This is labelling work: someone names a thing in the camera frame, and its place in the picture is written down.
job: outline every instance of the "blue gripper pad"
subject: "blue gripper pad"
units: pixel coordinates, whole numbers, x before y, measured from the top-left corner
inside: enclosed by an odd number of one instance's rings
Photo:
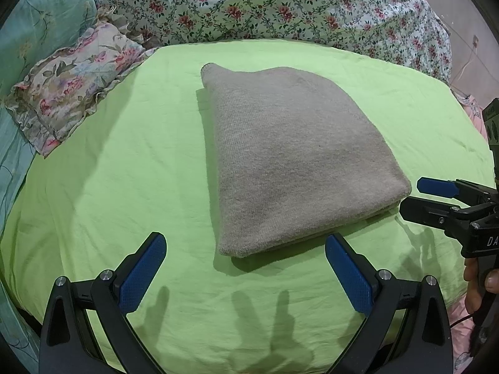
[[[436,195],[443,198],[454,198],[459,194],[459,188],[453,181],[422,177],[418,180],[416,187],[423,194]]]
[[[326,258],[355,311],[368,316],[374,303],[372,287],[334,235],[326,239]]]
[[[123,314],[129,314],[137,310],[166,257],[166,240],[162,234],[155,232],[155,236],[149,237],[147,240],[149,243],[144,243],[144,245],[148,244],[146,249],[141,246],[137,253],[128,256],[131,257],[130,261],[135,263],[128,275],[123,277],[123,282],[119,286],[118,306]]]

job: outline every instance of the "folded blanket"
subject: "folded blanket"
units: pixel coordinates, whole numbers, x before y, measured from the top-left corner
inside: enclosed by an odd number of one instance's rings
[[[245,257],[375,215],[411,191],[380,132],[332,81],[201,70],[211,97],[223,255]]]

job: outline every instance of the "ruffled pillowcase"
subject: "ruffled pillowcase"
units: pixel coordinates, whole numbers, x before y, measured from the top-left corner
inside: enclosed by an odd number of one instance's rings
[[[133,69],[151,56],[127,37],[124,17],[99,11],[96,25],[57,50],[12,88],[6,107],[38,153],[48,156]]]

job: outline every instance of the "green bed sheet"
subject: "green bed sheet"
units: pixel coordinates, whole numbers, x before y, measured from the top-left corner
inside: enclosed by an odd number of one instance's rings
[[[159,231],[168,254],[129,320],[168,373],[322,372],[362,321],[325,259],[324,238],[243,260],[216,254],[215,149],[200,79],[208,62],[330,78],[378,127],[413,187],[421,176],[493,185],[486,142],[436,79],[293,41],[165,47],[47,159],[36,157],[0,242],[1,272],[14,301],[42,320],[56,277],[96,277]],[[435,275],[447,302],[465,290],[460,246],[440,231],[388,212],[340,232],[376,268]]]

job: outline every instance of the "finger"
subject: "finger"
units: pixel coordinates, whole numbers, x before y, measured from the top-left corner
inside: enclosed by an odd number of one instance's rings
[[[482,304],[482,297],[478,292],[478,281],[472,280],[468,283],[468,290],[466,291],[465,307],[469,314],[474,313],[480,308]]]
[[[463,278],[465,281],[475,280],[478,277],[478,262],[470,262],[465,267]]]
[[[499,269],[492,270],[487,274],[485,289],[493,294],[499,294]]]
[[[469,266],[471,264],[476,264],[478,262],[478,259],[475,257],[473,259],[465,259],[465,266]]]

